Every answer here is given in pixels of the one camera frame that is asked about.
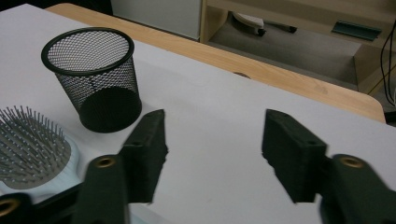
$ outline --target wooden desk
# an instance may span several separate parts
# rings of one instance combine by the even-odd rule
[[[382,85],[379,55],[395,20],[396,2],[393,0],[204,0],[202,43],[206,43],[225,22],[228,11],[361,43],[355,54],[358,90],[373,95]],[[332,32],[338,21],[377,28],[382,32],[374,41],[339,35]]]
[[[71,4],[60,4],[48,11],[91,26],[105,26],[123,31],[132,39],[184,55],[218,68],[248,75],[254,80],[290,91],[324,104],[333,105],[364,117],[385,122],[381,104],[371,96],[335,86],[285,69],[214,49],[188,39],[169,35]]]

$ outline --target floor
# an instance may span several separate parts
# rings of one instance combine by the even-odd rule
[[[360,44],[298,29],[292,34],[284,26],[264,24],[266,33],[235,20],[232,13],[209,40],[209,45],[269,63],[356,91],[357,80],[353,55]],[[395,90],[396,78],[391,82]],[[385,112],[396,111],[380,90],[377,99]]]

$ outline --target brass screw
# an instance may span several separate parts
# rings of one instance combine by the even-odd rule
[[[341,163],[344,165],[353,167],[353,168],[361,168],[363,167],[363,162],[353,157],[343,157],[340,159]]]
[[[17,199],[4,199],[0,201],[0,217],[10,214],[14,211],[19,205],[20,201]]]
[[[96,162],[96,166],[99,168],[106,168],[112,166],[116,161],[113,158],[102,158]]]

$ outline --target pencil holder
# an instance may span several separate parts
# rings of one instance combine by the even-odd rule
[[[55,73],[81,123],[111,133],[131,125],[142,110],[133,53],[128,35],[94,27],[53,38],[41,60]]]

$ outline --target white cabinet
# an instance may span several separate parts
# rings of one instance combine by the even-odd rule
[[[199,38],[201,0],[111,0],[115,16]]]

